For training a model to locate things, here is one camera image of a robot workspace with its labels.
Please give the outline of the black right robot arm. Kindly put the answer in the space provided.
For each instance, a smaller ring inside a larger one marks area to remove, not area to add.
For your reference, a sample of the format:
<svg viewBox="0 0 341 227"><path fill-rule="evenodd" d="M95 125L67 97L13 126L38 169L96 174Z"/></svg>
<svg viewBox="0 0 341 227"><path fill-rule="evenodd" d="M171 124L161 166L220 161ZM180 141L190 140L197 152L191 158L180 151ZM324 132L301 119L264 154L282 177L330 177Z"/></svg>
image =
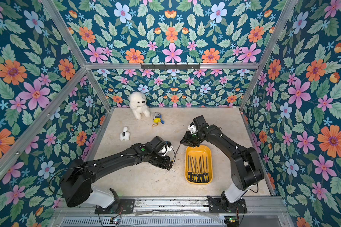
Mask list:
<svg viewBox="0 0 341 227"><path fill-rule="evenodd" d="M246 148L234 142L220 127L209 125L201 115L190 123L181 144L194 148L204 141L216 146L230 160L232 183L222 192L220 202L224 211L232 212L241 204L242 196L264 179L259 153L253 147Z"/></svg>

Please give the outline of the small white robot figurine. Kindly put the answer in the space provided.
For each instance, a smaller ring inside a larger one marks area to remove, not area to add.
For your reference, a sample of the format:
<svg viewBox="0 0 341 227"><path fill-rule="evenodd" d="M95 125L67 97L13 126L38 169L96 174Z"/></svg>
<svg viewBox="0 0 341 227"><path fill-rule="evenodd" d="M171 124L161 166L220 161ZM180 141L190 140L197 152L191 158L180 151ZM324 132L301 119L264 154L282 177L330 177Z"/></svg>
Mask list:
<svg viewBox="0 0 341 227"><path fill-rule="evenodd" d="M119 138L121 141L129 141L130 140L130 132L128 128L125 126L123 131L120 133Z"/></svg>

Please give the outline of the yellow blue small toy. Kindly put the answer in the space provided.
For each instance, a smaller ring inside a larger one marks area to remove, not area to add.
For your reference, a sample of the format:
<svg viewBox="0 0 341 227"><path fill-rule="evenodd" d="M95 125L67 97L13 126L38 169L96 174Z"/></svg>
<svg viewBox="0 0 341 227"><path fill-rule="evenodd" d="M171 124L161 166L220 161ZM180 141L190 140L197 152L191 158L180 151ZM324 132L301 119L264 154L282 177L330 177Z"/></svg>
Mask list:
<svg viewBox="0 0 341 227"><path fill-rule="evenodd" d="M162 119L161 113L157 112L154 114L152 127L156 127L159 124L164 124L164 120Z"/></svg>

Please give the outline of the white plush seal toy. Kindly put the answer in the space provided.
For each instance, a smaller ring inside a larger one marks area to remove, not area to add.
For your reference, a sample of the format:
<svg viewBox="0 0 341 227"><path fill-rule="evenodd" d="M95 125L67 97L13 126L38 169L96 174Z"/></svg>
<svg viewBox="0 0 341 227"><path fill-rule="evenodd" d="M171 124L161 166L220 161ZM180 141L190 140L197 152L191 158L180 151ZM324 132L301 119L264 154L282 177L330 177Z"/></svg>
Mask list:
<svg viewBox="0 0 341 227"><path fill-rule="evenodd" d="M145 117L151 116L146 97L141 92L133 92L129 96L129 106L137 120L142 119L142 114Z"/></svg>

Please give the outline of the black wall hook rail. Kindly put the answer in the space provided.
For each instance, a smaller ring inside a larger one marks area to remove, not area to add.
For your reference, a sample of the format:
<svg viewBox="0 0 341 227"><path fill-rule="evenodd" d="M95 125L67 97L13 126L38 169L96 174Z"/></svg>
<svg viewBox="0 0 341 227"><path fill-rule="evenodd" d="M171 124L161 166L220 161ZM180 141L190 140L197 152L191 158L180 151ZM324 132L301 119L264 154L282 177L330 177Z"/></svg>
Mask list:
<svg viewBox="0 0 341 227"><path fill-rule="evenodd" d="M140 64L142 70L199 70L201 69L200 64L190 63L151 63L151 64Z"/></svg>

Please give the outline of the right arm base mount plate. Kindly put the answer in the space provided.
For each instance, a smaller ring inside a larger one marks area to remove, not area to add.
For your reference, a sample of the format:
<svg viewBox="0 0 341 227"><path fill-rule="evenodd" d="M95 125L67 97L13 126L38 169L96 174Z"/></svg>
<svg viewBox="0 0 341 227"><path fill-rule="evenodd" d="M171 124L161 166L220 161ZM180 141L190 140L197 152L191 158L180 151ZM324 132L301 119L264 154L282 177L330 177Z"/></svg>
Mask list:
<svg viewBox="0 0 341 227"><path fill-rule="evenodd" d="M207 196L210 213L247 213L247 207L244 199L236 202L229 202L225 196L214 198Z"/></svg>

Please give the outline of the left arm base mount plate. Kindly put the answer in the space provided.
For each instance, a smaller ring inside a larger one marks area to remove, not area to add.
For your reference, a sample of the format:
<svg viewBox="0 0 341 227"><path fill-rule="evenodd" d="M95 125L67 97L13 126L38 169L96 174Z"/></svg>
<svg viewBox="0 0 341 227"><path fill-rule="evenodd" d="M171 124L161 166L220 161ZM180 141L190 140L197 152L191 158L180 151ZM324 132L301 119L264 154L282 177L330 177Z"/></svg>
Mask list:
<svg viewBox="0 0 341 227"><path fill-rule="evenodd" d="M102 208L98 206L95 214L112 215L112 214L132 214L135 207L135 199L119 199L115 200L109 207Z"/></svg>

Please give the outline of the yellow plastic storage tray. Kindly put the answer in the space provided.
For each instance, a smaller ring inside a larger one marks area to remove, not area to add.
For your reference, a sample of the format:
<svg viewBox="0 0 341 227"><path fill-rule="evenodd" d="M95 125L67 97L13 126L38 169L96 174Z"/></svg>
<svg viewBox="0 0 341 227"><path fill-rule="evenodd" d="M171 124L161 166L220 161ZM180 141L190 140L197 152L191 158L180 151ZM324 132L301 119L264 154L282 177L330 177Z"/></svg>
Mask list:
<svg viewBox="0 0 341 227"><path fill-rule="evenodd" d="M212 182L212 154L209 147L187 147L185 158L185 179L188 183L201 185Z"/></svg>

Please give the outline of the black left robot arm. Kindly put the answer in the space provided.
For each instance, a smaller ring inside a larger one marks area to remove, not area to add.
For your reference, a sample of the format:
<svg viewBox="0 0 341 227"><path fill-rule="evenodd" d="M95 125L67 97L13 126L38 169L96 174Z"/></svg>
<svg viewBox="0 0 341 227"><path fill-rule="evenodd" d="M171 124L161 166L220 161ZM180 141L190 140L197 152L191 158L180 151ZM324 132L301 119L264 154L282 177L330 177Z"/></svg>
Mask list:
<svg viewBox="0 0 341 227"><path fill-rule="evenodd" d="M99 189L94 183L122 168L143 162L170 170L175 161L174 148L169 141L156 136L145 144L136 143L117 154L105 158L83 161L77 159L65 171L60 188L69 208L84 203L107 209L117 205L119 199L113 189Z"/></svg>

